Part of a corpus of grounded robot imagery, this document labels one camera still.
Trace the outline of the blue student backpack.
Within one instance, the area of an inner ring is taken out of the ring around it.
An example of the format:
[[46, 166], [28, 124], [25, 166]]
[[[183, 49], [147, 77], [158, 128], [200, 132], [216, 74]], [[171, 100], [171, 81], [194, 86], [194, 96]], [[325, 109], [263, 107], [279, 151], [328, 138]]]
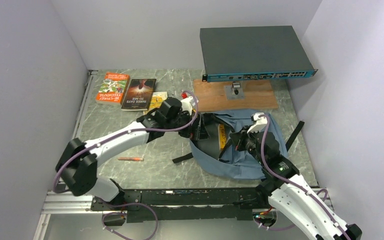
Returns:
[[[253, 124], [251, 116], [258, 113], [252, 109], [224, 110], [216, 112], [200, 113], [204, 117], [205, 127], [209, 133], [207, 139], [191, 139], [191, 152], [183, 156], [174, 158], [172, 161], [178, 164], [194, 158], [200, 167], [206, 172], [219, 176], [237, 180], [263, 180], [265, 175], [262, 166], [249, 153], [235, 150], [229, 137], [230, 133], [240, 130], [248, 130]], [[280, 143], [281, 153], [288, 159], [288, 151], [295, 141], [298, 133], [304, 126], [303, 121], [292, 132], [287, 141], [284, 140], [282, 131], [275, 119], [268, 113], [269, 124], [264, 133], [271, 132]], [[218, 125], [223, 124], [229, 128], [228, 140], [224, 149], [220, 150], [218, 138]]]

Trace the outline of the dark three days book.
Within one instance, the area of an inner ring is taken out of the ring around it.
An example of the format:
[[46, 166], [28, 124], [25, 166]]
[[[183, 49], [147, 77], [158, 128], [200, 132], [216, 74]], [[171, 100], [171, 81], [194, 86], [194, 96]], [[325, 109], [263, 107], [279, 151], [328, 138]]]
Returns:
[[122, 111], [145, 111], [151, 104], [156, 88], [156, 78], [134, 78], [130, 80], [121, 102]]

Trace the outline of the orange blue treehouse book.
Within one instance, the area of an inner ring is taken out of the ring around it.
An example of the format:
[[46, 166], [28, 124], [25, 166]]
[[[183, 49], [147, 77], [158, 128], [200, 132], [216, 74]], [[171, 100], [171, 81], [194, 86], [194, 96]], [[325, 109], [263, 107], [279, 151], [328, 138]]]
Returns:
[[224, 124], [218, 125], [218, 143], [220, 150], [224, 149], [228, 142], [228, 134], [229, 134], [229, 128], [226, 127]]

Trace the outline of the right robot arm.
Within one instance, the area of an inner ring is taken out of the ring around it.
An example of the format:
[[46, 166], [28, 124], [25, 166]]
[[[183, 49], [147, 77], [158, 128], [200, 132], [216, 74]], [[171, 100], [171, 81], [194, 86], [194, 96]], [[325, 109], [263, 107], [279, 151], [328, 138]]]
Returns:
[[255, 188], [256, 203], [274, 207], [310, 240], [359, 240], [363, 231], [333, 212], [308, 185], [298, 168], [281, 153], [272, 132], [230, 133], [234, 149], [249, 153], [262, 167], [265, 178]]

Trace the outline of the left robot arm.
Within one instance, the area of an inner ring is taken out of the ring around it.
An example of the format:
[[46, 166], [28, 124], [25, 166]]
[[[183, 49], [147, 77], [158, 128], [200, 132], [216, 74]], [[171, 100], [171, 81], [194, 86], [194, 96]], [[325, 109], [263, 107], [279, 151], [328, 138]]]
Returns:
[[70, 140], [55, 167], [53, 191], [63, 193], [62, 189], [57, 189], [59, 180], [63, 180], [66, 192], [76, 197], [93, 195], [109, 209], [119, 209], [125, 202], [125, 191], [115, 180], [100, 177], [98, 168], [116, 155], [150, 143], [166, 132], [177, 132], [184, 138], [192, 137], [199, 123], [198, 103], [193, 94], [182, 100], [169, 97], [160, 107], [148, 111], [118, 131], [92, 140]]

